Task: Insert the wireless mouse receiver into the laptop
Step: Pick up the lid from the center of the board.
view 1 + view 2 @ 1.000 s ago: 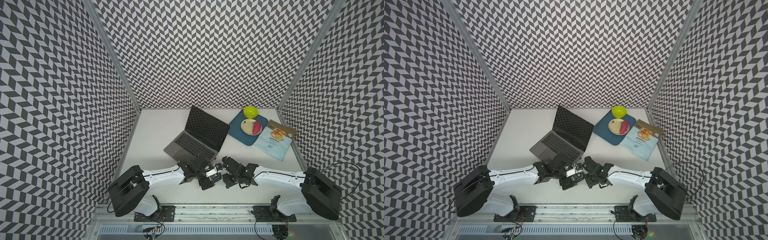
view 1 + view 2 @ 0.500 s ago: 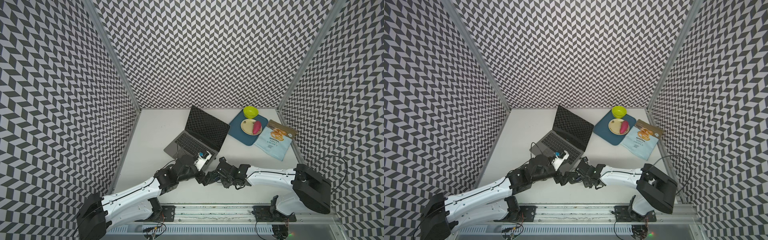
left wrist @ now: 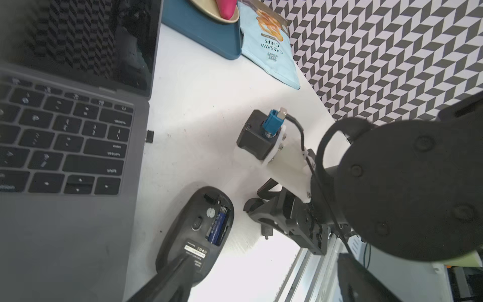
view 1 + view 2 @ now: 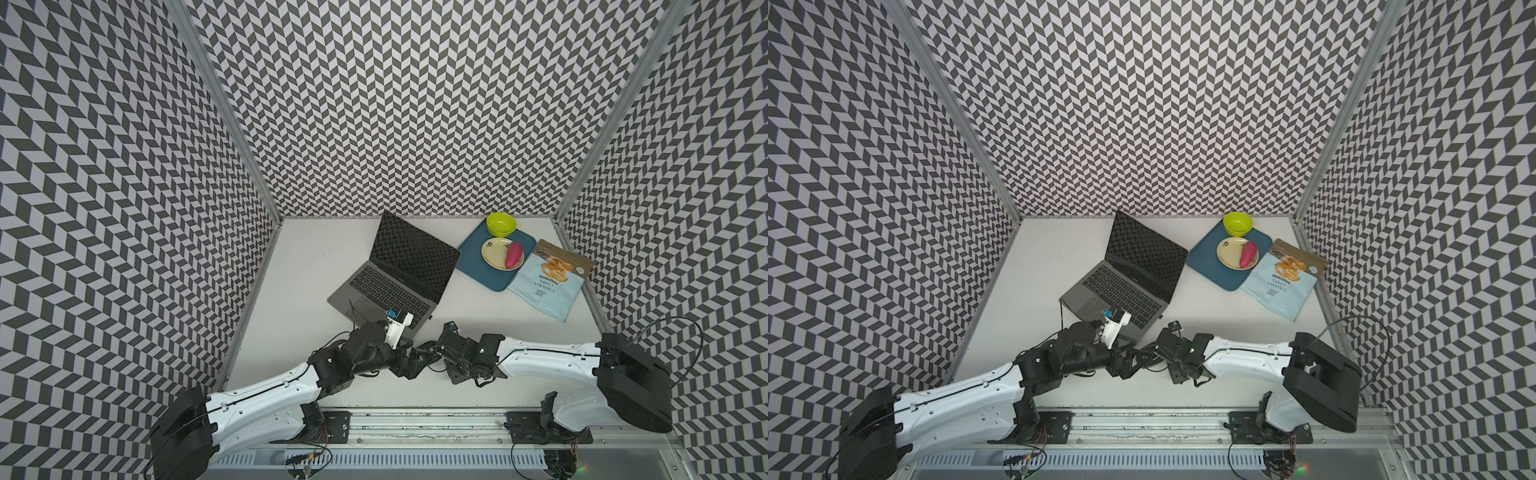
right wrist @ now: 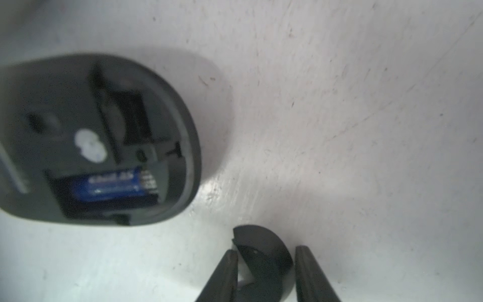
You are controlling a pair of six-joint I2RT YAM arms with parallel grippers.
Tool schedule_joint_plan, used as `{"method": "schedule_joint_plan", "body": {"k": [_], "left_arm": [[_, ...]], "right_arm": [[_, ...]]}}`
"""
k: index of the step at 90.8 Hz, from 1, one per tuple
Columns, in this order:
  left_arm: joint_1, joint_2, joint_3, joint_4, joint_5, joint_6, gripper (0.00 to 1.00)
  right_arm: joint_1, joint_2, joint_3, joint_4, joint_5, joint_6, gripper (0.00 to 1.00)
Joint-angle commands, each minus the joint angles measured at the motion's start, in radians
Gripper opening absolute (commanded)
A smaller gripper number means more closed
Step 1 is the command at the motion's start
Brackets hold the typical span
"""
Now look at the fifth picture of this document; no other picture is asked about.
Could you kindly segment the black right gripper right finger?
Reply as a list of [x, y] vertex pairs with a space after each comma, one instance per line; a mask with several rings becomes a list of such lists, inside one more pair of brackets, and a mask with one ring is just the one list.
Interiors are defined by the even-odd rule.
[[306, 245], [296, 247], [295, 279], [298, 302], [341, 302]]

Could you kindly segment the black wireless mouse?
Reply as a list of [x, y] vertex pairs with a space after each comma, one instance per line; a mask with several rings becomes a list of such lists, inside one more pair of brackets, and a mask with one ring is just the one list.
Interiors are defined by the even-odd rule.
[[[79, 176], [141, 167], [156, 195], [81, 202]], [[185, 102], [132, 60], [76, 54], [1, 68], [1, 209], [29, 220], [148, 225], [185, 210], [201, 183]]]

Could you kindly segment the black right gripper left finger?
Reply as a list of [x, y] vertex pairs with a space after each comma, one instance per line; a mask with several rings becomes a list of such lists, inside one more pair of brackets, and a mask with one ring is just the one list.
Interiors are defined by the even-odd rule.
[[238, 252], [227, 250], [196, 302], [234, 302], [238, 291]]

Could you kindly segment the black mouse battery cover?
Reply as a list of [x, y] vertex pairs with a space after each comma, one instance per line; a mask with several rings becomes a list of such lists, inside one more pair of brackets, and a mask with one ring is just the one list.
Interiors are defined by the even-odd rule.
[[238, 288], [236, 301], [281, 301], [294, 265], [285, 243], [258, 225], [235, 227], [232, 242], [253, 276], [253, 281]]

